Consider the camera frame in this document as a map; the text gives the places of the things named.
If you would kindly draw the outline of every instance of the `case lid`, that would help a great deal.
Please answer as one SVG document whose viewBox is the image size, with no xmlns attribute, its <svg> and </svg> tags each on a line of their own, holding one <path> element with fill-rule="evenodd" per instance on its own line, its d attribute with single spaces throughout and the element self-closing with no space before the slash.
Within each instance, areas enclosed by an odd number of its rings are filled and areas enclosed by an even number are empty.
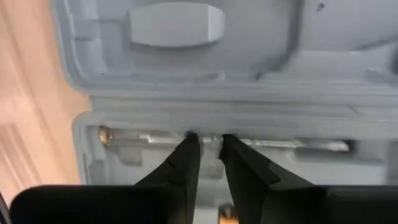
<svg viewBox="0 0 398 224">
<path fill-rule="evenodd" d="M 396 104 L 395 0 L 53 1 L 91 95 Z"/>
</svg>

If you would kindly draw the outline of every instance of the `metal tool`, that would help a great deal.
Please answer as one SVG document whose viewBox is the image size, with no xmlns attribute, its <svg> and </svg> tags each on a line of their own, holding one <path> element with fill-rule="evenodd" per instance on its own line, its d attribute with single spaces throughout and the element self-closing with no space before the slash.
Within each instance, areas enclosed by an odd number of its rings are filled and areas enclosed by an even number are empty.
<svg viewBox="0 0 398 224">
<path fill-rule="evenodd" d="M 99 127 L 99 139 L 105 148 L 112 146 L 131 147 L 175 147 L 184 140 L 184 135 L 167 131 L 122 131 Z M 221 147 L 222 136 L 216 134 L 200 136 L 202 144 Z M 298 138 L 291 140 L 249 139 L 242 142 L 253 148 L 313 149 L 318 151 L 349 152 L 349 144 L 342 140 Z"/>
</svg>

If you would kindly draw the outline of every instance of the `gray plastic case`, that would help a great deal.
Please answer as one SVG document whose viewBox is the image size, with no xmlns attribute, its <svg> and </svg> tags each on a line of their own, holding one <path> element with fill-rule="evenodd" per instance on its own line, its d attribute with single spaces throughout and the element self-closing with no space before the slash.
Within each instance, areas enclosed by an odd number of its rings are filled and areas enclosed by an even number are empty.
<svg viewBox="0 0 398 224">
<path fill-rule="evenodd" d="M 101 125 L 354 139 L 350 156 L 262 153 L 314 184 L 394 183 L 398 1 L 196 0 L 223 11 L 220 40 L 132 43 L 129 13 L 162 2 L 53 0 L 67 80 L 91 101 L 73 123 L 82 183 L 134 184 L 169 153 L 143 150 L 140 166 L 126 165 L 104 150 Z M 214 213 L 228 192 L 224 178 L 200 179 L 201 212 Z"/>
</svg>

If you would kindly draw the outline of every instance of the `wooden surface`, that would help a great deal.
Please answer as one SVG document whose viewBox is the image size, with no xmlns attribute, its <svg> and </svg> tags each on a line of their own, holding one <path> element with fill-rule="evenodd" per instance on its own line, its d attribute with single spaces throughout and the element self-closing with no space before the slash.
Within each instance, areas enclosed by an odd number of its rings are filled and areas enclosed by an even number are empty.
<svg viewBox="0 0 398 224">
<path fill-rule="evenodd" d="M 49 0 L 0 0 L 0 191 L 79 182 L 72 119 L 89 110 L 66 82 Z"/>
</svg>

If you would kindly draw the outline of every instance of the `oval recess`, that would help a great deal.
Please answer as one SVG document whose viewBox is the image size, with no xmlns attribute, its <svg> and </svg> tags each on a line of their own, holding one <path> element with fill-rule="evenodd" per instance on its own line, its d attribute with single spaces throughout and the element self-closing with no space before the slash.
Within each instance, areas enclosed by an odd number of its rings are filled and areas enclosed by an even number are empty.
<svg viewBox="0 0 398 224">
<path fill-rule="evenodd" d="M 192 47 L 224 35 L 225 15 L 217 7 L 193 2 L 166 2 L 129 12 L 130 40 L 153 47 Z"/>
</svg>

